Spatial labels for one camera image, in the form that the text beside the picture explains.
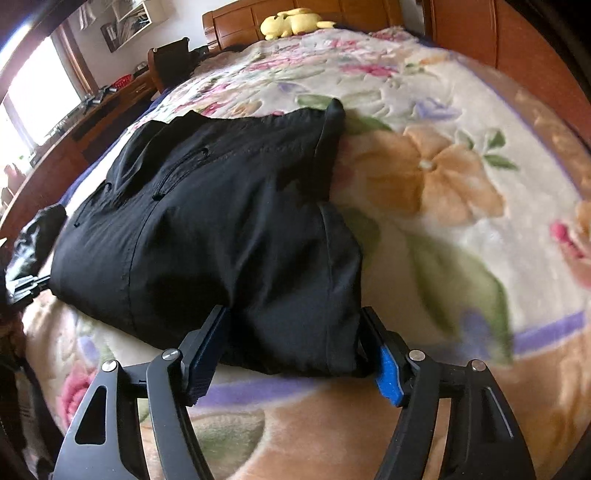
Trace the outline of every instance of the yellow plush toy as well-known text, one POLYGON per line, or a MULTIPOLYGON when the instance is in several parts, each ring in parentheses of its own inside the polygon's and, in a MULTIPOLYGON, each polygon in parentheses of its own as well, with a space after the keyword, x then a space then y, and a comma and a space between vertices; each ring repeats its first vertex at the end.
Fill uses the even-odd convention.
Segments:
POLYGON ((274 40, 334 26, 335 22, 323 22, 320 15, 313 13, 309 8, 295 8, 264 19, 261 33, 267 40, 274 40))

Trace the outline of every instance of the wall shelf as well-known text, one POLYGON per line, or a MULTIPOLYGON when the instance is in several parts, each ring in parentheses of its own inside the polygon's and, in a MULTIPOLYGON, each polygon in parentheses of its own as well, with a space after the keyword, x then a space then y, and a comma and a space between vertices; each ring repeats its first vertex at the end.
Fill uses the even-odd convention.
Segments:
POLYGON ((113 11, 116 20, 100 28, 111 52, 166 20, 160 0, 118 0, 113 3, 113 11))

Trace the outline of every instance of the metal screw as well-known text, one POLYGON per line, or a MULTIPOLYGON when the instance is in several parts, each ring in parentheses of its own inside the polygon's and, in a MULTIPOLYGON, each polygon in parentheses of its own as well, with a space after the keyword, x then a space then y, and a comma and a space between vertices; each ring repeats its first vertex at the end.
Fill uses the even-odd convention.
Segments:
POLYGON ((475 372, 483 372, 486 370, 486 364, 482 360, 472 360, 472 369, 475 372))
POLYGON ((107 360, 103 366, 103 372, 112 372, 115 368, 117 368, 117 360, 107 360))
POLYGON ((420 350, 410 350, 409 358, 415 362, 422 362, 425 360, 425 354, 420 350))
POLYGON ((162 352, 162 358, 167 362, 172 362, 178 358, 179 354, 180 352, 176 348, 169 348, 162 352))

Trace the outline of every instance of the wooden dresser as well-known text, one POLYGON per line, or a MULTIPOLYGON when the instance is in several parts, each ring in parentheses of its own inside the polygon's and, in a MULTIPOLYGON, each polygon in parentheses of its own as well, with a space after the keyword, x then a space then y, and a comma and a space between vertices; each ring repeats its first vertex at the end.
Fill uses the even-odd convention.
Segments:
POLYGON ((156 87, 149 72, 108 95, 63 134, 43 155, 16 192, 0 222, 7 238, 3 256, 12 252, 18 233, 37 211, 58 202, 72 183, 150 105, 156 87))

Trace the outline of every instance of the bed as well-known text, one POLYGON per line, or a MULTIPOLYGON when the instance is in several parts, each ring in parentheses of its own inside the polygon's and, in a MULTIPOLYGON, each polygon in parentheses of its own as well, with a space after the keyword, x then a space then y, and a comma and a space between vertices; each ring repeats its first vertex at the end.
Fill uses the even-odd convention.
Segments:
MULTIPOLYGON (((370 3, 306 6, 374 33, 321 30, 258 43, 263 18, 300 2, 240 0, 205 14, 212 50, 253 45, 203 62, 130 126, 67 212, 152 119, 170 122, 191 110, 218 118, 283 115, 340 98, 347 134, 331 201, 363 250, 363 303, 440 361, 485 360, 538 478, 551 478, 591 420, 591 208, 582 202, 591 189, 590 154, 515 82, 422 44, 396 26, 394 0, 370 3)), ((50 291, 23 322, 27 358, 62 429, 103 361, 130 365, 158 354, 50 291)), ((439 474, 448 411, 442 402, 427 479, 439 474)), ((147 405, 139 412, 148 468, 160 479, 147 405)), ((189 415, 216 479, 358 480, 373 478, 398 412, 371 379, 269 377, 222 365, 189 415)))

